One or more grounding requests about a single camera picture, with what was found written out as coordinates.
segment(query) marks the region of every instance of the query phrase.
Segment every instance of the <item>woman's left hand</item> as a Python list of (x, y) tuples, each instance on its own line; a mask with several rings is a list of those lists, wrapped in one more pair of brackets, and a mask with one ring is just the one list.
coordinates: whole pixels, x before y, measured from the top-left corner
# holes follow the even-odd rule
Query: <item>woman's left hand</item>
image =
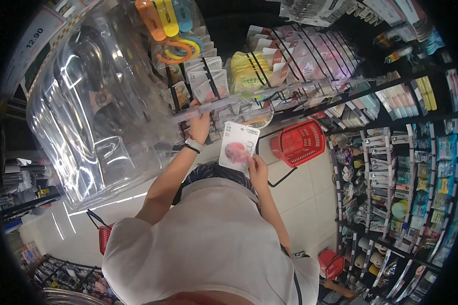
[(334, 286), (335, 286), (336, 284), (334, 284), (333, 281), (330, 281), (330, 280), (328, 280), (328, 279), (325, 279), (325, 280), (322, 281), (322, 285), (323, 285), (325, 288), (333, 289)]
[[(200, 105), (198, 100), (193, 100), (190, 107)], [(200, 117), (190, 119), (190, 137), (203, 145), (210, 129), (210, 112), (202, 114)]]

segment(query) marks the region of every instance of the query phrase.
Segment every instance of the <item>orange clip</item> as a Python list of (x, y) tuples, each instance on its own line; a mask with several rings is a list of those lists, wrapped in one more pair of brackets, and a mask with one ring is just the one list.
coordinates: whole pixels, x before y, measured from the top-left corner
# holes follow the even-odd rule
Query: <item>orange clip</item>
[(166, 33), (161, 24), (158, 10), (154, 6), (152, 0), (136, 0), (136, 9), (139, 11), (139, 15), (144, 21), (147, 29), (156, 41), (163, 41), (166, 39)]
[(192, 56), (192, 49), (187, 44), (184, 44), (184, 43), (181, 43), (181, 42), (178, 42), (178, 41), (171, 41), (168, 38), (166, 40), (162, 41), (161, 43), (182, 48), (183, 50), (185, 50), (187, 52), (187, 55), (185, 55), (185, 57), (183, 57), (182, 59), (167, 59), (167, 58), (164, 58), (163, 56), (161, 56), (161, 54), (157, 54), (156, 58), (158, 58), (158, 60), (160, 62), (164, 63), (164, 64), (181, 64), (181, 63), (186, 62), (187, 60), (189, 60), (190, 57)]

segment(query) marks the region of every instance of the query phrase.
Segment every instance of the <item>clear acrylic display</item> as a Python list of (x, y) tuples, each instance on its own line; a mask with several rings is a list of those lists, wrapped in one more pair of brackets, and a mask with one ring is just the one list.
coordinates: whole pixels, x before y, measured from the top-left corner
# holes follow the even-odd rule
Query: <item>clear acrylic display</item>
[(37, 79), (27, 122), (74, 210), (157, 176), (178, 130), (139, 37), (105, 2), (56, 49)]

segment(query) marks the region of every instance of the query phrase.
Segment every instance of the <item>tile floor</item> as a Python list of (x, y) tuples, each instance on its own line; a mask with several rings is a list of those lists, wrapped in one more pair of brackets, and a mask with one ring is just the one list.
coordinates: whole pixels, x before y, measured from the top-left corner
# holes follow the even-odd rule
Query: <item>tile floor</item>
[[(270, 137), (262, 139), (260, 155), (269, 167), (269, 180), (276, 183), (290, 168), (273, 156)], [(195, 161), (217, 160), (220, 142), (209, 145)], [(278, 186), (271, 189), (278, 210), (290, 235), (292, 252), (304, 250), (316, 257), (324, 248), (336, 250), (336, 190), (332, 182), (329, 150), (298, 167)], [(152, 184), (149, 180), (111, 200), (97, 204), (95, 213), (106, 223), (133, 217), (142, 206)], [(24, 243), (35, 241), (42, 253), (84, 265), (102, 265), (98, 250), (98, 231), (85, 211), (73, 213), (63, 201), (57, 201), (41, 216), (26, 215), (19, 228)]]

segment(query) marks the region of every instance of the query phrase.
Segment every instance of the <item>white smartwatch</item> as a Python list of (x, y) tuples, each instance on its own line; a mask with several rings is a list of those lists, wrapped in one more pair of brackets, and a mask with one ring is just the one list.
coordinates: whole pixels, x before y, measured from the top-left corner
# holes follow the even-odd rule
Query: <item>white smartwatch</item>
[(197, 153), (200, 154), (200, 152), (204, 149), (204, 146), (198, 143), (196, 140), (188, 138), (185, 141), (185, 146), (188, 146), (188, 148), (195, 150)]

